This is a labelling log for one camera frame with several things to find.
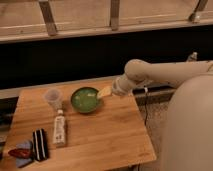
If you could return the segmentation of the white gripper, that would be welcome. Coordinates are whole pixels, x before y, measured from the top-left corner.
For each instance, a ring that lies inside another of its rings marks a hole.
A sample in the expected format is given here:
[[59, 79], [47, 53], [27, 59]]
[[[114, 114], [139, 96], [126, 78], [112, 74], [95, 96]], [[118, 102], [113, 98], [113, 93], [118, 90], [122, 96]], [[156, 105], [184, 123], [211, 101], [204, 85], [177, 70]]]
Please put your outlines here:
[[126, 75], [117, 77], [112, 83], [112, 89], [110, 86], [104, 87], [97, 94], [97, 98], [101, 99], [107, 96], [111, 96], [112, 93], [118, 96], [124, 96], [132, 91], [136, 87], [136, 83], [130, 80]]

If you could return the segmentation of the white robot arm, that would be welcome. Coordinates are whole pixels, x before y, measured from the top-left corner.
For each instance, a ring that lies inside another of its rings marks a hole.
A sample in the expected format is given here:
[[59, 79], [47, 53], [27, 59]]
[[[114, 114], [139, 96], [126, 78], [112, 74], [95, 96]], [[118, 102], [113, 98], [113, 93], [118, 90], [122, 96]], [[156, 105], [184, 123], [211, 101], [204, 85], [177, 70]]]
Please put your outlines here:
[[98, 96], [124, 96], [152, 81], [175, 89], [167, 110], [160, 171], [213, 171], [213, 60], [151, 64], [133, 59]]

